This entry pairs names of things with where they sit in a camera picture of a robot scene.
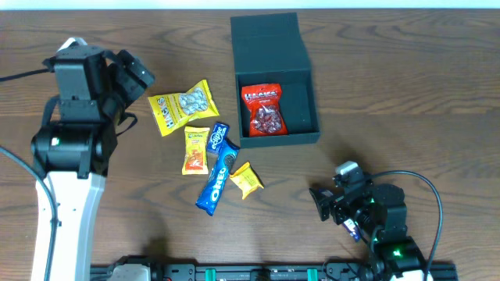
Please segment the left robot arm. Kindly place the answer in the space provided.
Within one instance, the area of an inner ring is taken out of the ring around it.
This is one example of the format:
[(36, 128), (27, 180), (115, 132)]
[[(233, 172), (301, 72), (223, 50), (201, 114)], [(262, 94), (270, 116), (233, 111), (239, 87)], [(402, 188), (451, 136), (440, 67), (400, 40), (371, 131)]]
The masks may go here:
[(70, 38), (44, 61), (59, 93), (31, 141), (37, 176), (32, 280), (88, 280), (95, 220), (127, 108), (155, 82), (141, 60)]

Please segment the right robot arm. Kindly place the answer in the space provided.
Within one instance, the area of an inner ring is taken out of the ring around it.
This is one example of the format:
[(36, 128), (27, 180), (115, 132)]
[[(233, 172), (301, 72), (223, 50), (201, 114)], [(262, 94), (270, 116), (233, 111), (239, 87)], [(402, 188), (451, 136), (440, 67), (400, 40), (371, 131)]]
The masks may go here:
[[(374, 183), (382, 176), (414, 176), (426, 183), (437, 201), (438, 225), (429, 257), (424, 258), (415, 240), (408, 234), (407, 206), (401, 187)], [(369, 174), (360, 168), (337, 172), (333, 177), (336, 192), (309, 188), (320, 219), (333, 219), (368, 247), (368, 262), (357, 277), (361, 280), (431, 280), (434, 259), (443, 224), (443, 207), (435, 185), (425, 176), (406, 170)]]

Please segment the red Hacks candy bag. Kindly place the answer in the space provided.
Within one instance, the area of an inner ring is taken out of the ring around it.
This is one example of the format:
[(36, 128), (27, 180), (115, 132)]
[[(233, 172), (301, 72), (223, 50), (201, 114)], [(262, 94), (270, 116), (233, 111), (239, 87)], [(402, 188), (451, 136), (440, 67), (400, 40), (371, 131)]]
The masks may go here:
[(248, 129), (250, 137), (288, 134), (280, 114), (281, 95), (279, 84), (256, 84), (241, 89), (241, 97), (251, 113)]

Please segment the yellow Hacks candy bag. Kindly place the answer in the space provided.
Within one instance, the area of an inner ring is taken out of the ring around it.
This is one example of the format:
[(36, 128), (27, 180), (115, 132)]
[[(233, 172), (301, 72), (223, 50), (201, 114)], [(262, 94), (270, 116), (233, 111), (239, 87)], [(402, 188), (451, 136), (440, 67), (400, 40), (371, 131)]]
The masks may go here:
[(154, 120), (162, 137), (196, 119), (219, 116), (208, 80), (201, 80), (184, 93), (148, 97)]

